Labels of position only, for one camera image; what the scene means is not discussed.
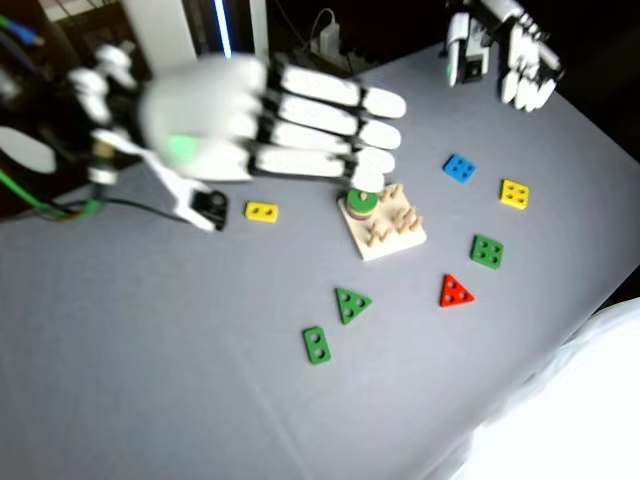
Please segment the table surface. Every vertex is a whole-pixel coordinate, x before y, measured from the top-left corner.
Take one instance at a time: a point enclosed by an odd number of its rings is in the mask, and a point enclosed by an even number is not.
[[[3,479],[419,479],[557,348],[640,263],[640,167],[558,95],[523,114],[495,77],[449,89],[437,51],[364,75],[409,106],[389,180],[425,216],[420,247],[365,264],[337,187],[278,179],[224,187],[222,234],[120,206],[3,225]],[[452,153],[478,167],[465,186]],[[527,210],[499,202],[503,178]],[[142,166],[114,193],[170,205]],[[499,270],[469,259],[475,234],[504,244]],[[440,309],[447,272],[475,303]],[[373,299],[349,326],[336,287]]]

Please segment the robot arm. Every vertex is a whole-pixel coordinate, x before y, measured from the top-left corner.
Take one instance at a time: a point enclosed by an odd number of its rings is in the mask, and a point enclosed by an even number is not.
[[[96,57],[95,69],[69,76],[93,137],[140,156],[175,197],[174,212],[204,230],[215,226],[194,207],[211,192],[203,181],[277,175],[378,192],[395,167],[400,133],[378,120],[404,115],[406,103],[392,92],[250,55],[211,56],[144,87],[134,140],[107,106],[107,79],[137,88],[130,63],[118,49]]]
[[[541,108],[564,73],[545,35],[514,0],[461,0],[447,35],[449,85],[481,79],[488,71],[489,45],[501,48],[503,103],[518,110]]]

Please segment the red triangle block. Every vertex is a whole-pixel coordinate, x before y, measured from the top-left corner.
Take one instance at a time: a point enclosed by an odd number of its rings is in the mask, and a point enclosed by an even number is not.
[[[453,275],[447,273],[442,283],[442,296],[440,306],[442,308],[471,303],[476,299],[469,290],[460,285]]]

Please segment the wooden base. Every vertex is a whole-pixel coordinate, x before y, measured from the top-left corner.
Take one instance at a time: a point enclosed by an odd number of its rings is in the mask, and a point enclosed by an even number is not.
[[[415,247],[427,240],[422,217],[417,215],[415,208],[412,209],[402,185],[388,186],[373,214],[366,220],[352,218],[344,198],[338,200],[338,206],[365,262]]]

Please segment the yellow square block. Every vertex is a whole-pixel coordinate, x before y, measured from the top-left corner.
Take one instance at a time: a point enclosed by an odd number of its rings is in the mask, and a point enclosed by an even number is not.
[[[524,210],[529,205],[529,187],[505,178],[502,181],[500,201],[510,207]]]
[[[276,223],[278,206],[271,203],[247,202],[244,215],[254,222]]]

